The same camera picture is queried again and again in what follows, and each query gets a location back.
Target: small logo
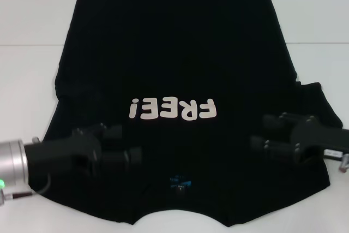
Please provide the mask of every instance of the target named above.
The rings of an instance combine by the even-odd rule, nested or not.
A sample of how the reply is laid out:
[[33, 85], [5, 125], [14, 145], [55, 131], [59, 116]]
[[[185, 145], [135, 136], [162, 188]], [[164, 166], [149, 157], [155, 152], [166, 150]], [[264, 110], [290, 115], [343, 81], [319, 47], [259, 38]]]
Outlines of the small logo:
[[183, 191], [191, 187], [191, 180], [188, 180], [185, 176], [175, 175], [170, 178], [170, 184], [171, 188], [179, 188], [180, 191]]

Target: robotic arm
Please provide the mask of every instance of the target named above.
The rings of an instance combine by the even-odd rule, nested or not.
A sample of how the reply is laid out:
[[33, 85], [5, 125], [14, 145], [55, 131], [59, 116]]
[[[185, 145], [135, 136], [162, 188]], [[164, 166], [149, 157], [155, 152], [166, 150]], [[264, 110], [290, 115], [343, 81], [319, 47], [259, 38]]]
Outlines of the robotic arm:
[[[102, 151], [105, 145], [112, 145], [112, 149]], [[102, 123], [73, 130], [71, 137], [54, 141], [40, 142], [34, 138], [28, 145], [21, 140], [3, 142], [0, 143], [0, 206], [5, 200], [34, 194], [3, 193], [5, 186], [28, 184], [29, 176], [47, 176], [49, 181], [51, 175], [67, 172], [100, 176], [108, 172], [125, 172], [141, 162], [140, 147], [126, 149], [122, 145], [122, 126], [107, 128]]]
[[340, 161], [341, 172], [349, 169], [349, 130], [325, 127], [315, 116], [289, 113], [265, 115], [263, 125], [270, 136], [286, 133], [289, 137], [287, 141], [278, 141], [252, 136], [251, 149], [266, 158], [295, 164], [327, 158]]

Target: green light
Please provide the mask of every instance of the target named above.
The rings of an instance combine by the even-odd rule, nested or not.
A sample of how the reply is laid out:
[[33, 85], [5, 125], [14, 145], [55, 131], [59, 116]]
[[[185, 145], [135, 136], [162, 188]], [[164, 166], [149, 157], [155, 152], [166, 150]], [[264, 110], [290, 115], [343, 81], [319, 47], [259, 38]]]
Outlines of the green light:
[[5, 181], [0, 180], [0, 189], [3, 189], [5, 187]]

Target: metal connector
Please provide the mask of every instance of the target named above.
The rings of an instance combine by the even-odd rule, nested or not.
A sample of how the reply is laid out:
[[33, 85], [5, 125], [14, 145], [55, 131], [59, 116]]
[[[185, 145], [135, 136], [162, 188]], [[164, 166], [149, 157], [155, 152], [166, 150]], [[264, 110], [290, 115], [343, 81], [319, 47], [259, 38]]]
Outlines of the metal connector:
[[348, 169], [349, 169], [349, 154], [345, 154], [342, 158], [342, 162], [340, 163], [339, 170], [342, 173], [345, 173], [347, 172]]
[[0, 143], [0, 180], [6, 187], [28, 183], [28, 164], [21, 140]]

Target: t-shirt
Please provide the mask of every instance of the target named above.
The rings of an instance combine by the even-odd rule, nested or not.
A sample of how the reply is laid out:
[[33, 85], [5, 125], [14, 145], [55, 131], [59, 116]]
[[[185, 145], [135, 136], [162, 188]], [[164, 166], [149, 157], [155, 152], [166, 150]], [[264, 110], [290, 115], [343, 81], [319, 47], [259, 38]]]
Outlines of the t-shirt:
[[117, 222], [177, 209], [226, 226], [307, 198], [329, 186], [323, 161], [269, 162], [249, 146], [266, 113], [341, 127], [320, 84], [296, 76], [271, 0], [77, 0], [45, 140], [122, 124], [143, 163], [53, 176], [45, 196]]

